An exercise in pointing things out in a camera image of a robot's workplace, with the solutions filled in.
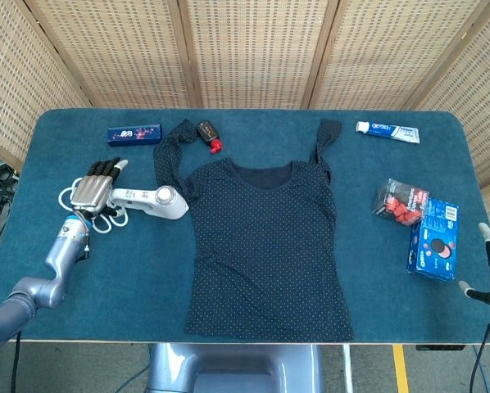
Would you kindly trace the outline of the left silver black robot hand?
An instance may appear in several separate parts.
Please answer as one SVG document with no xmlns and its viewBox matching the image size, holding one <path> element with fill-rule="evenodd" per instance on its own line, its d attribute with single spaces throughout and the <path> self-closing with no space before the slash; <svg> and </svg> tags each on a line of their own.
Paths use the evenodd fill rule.
<svg viewBox="0 0 490 393">
<path fill-rule="evenodd" d="M 128 163 L 120 157 L 94 162 L 70 198 L 72 210 L 88 221 L 100 214 L 116 215 L 115 209 L 107 202 L 113 184 Z"/>
</svg>

